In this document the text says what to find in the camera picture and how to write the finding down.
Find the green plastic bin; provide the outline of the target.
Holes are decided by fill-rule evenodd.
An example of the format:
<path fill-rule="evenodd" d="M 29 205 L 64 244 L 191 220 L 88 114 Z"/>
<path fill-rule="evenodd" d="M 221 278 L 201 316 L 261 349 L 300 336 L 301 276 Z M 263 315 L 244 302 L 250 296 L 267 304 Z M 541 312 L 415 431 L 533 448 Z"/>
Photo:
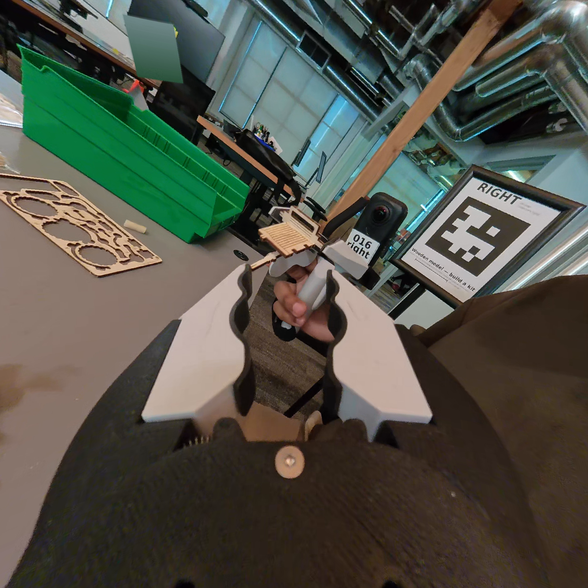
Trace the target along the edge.
<path fill-rule="evenodd" d="M 187 243 L 233 224 L 248 186 L 129 94 L 21 45 L 24 134 Z"/>

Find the wooden model assembly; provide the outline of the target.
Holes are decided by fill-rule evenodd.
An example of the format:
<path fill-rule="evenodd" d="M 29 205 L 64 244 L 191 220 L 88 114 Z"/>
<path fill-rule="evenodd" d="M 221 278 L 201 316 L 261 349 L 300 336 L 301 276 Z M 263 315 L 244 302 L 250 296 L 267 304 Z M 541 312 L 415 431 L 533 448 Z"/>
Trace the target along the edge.
<path fill-rule="evenodd" d="M 304 214 L 297 206 L 283 215 L 283 221 L 260 228 L 259 238 L 268 243 L 284 258 L 308 249 L 322 251 L 326 242 L 320 235 L 319 223 Z"/>

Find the grey desk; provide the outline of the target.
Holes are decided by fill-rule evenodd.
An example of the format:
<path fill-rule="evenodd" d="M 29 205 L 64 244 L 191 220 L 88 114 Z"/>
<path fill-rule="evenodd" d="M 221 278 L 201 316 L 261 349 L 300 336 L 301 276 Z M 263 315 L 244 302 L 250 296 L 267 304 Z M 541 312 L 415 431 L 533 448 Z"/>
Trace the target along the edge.
<path fill-rule="evenodd" d="M 1 204 L 1 587 L 26 549 L 71 440 L 143 349 L 227 274 L 261 257 L 230 232 L 189 245 L 26 137 L 1 126 L 8 173 L 66 181 L 161 264 L 95 277 Z"/>

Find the person's brown clothing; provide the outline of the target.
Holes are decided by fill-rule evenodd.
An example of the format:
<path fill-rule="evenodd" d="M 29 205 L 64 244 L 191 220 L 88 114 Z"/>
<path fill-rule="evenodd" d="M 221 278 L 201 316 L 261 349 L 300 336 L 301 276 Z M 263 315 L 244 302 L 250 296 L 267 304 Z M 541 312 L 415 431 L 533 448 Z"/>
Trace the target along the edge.
<path fill-rule="evenodd" d="M 587 276 L 465 303 L 404 336 L 433 411 L 310 432 L 311 457 L 347 480 L 304 499 L 309 522 L 255 548 L 248 587 L 587 587 Z"/>

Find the black office chair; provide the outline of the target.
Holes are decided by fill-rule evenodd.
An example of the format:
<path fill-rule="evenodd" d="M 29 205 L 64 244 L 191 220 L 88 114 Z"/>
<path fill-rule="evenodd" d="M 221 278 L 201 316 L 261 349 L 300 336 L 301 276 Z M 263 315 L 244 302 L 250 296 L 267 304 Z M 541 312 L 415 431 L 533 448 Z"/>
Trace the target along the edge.
<path fill-rule="evenodd" d="M 320 230 L 320 235 L 322 236 L 322 240 L 327 242 L 335 230 L 339 229 L 345 222 L 355 217 L 358 213 L 361 213 L 369 203 L 369 200 L 370 199 L 367 196 L 360 198 L 331 220 L 327 220 L 326 210 L 324 210 L 312 198 L 306 197 L 303 203 L 312 210 L 312 219 L 314 221 L 326 222 L 326 225 Z"/>

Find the wooden beam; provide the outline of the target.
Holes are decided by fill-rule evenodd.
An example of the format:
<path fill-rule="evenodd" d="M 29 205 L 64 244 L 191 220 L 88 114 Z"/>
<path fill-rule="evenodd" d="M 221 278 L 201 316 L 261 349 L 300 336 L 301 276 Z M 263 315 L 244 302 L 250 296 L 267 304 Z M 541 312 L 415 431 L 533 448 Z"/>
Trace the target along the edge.
<path fill-rule="evenodd" d="M 432 80 L 420 92 L 386 141 L 366 162 L 363 170 L 328 214 L 328 221 L 349 208 L 361 197 L 368 195 L 393 165 L 409 140 L 423 126 L 521 3 L 521 1 L 492 1 L 488 5 Z"/>

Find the background wooden desk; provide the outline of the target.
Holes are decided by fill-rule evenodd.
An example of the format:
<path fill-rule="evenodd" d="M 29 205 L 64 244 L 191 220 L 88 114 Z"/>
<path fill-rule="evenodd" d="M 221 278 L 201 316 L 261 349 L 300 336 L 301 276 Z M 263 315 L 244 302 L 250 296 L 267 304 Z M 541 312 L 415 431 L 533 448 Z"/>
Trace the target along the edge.
<path fill-rule="evenodd" d="M 284 183 L 284 181 L 279 180 L 273 173 L 241 149 L 236 144 L 234 138 L 225 133 L 223 129 L 216 126 L 213 122 L 208 121 L 202 116 L 198 116 L 196 124 L 199 125 L 201 130 L 206 129 L 210 131 L 210 136 L 216 137 L 221 150 L 224 152 L 223 160 L 231 160 L 241 168 L 242 174 L 240 175 L 240 180 L 243 183 L 249 186 L 251 181 L 256 180 L 264 188 L 272 189 L 276 199 L 279 199 L 279 196 L 283 195 L 288 198 L 288 202 L 292 205 L 298 206 L 302 193 L 300 186 L 298 186 L 294 179 L 289 183 Z"/>

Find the large black monitor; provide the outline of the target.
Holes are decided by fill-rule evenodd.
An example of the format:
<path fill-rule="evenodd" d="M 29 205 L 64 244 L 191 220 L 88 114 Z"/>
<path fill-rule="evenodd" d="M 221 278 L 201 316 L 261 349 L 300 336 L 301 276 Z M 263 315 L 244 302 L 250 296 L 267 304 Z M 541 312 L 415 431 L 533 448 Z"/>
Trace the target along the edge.
<path fill-rule="evenodd" d="M 201 12 L 196 1 L 132 1 L 128 15 L 170 23 L 178 33 L 180 65 L 205 83 L 225 36 Z"/>

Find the person's right hand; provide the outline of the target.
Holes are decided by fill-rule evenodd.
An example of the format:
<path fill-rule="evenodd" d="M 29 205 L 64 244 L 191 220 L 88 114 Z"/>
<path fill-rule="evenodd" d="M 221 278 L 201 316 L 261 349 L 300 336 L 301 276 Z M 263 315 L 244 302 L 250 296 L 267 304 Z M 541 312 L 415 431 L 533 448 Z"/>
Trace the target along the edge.
<path fill-rule="evenodd" d="M 310 265 L 302 267 L 295 265 L 287 271 L 287 275 L 294 283 L 279 281 L 275 283 L 273 311 L 277 318 L 298 327 L 300 333 L 325 343 L 334 340 L 334 336 L 328 327 L 330 305 L 324 301 L 313 312 L 307 310 L 305 302 L 299 298 L 299 293 L 311 275 L 318 261 L 314 260 Z"/>

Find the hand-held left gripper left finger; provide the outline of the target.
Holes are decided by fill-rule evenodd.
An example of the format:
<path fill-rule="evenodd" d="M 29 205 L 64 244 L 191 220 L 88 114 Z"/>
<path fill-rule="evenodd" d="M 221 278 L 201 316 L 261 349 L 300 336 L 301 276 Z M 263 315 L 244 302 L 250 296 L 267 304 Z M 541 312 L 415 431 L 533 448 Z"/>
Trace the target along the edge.
<path fill-rule="evenodd" d="M 251 268 L 240 265 L 180 318 L 144 422 L 190 419 L 197 431 L 212 431 L 230 417 L 245 425 L 255 396 L 245 338 L 251 296 Z"/>

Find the wooden sheet with round cutouts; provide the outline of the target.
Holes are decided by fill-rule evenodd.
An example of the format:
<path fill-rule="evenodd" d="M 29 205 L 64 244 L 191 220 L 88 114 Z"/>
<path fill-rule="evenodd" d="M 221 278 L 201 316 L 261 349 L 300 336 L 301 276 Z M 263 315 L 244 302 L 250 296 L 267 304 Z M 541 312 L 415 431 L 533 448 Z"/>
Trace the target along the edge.
<path fill-rule="evenodd" d="M 93 276 L 162 263 L 134 235 L 62 180 L 2 173 L 1 201 Z"/>

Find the framed marker sign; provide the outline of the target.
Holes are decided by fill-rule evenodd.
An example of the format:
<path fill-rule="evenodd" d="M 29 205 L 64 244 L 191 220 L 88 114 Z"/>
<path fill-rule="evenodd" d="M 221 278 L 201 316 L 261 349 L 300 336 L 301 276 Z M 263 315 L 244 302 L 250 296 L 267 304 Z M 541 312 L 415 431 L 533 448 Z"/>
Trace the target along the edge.
<path fill-rule="evenodd" d="M 494 293 L 585 207 L 472 165 L 391 263 L 455 309 Z"/>

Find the black bag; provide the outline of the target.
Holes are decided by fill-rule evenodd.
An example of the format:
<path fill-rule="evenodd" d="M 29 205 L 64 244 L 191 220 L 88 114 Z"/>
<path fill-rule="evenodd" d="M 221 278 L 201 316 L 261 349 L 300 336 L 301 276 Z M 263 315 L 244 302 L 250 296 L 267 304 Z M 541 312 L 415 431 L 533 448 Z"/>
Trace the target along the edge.
<path fill-rule="evenodd" d="M 252 131 L 243 129 L 236 133 L 236 144 L 279 180 L 289 183 L 294 179 L 295 173 L 291 167 Z"/>

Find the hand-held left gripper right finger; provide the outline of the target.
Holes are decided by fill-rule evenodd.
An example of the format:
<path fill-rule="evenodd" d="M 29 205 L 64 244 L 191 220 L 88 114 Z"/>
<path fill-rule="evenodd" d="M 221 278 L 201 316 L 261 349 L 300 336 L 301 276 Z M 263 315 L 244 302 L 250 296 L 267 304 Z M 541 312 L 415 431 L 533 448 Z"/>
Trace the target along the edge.
<path fill-rule="evenodd" d="M 385 312 L 329 270 L 329 344 L 323 378 L 325 419 L 364 424 L 368 441 L 385 422 L 428 424 L 433 413 L 400 334 Z"/>

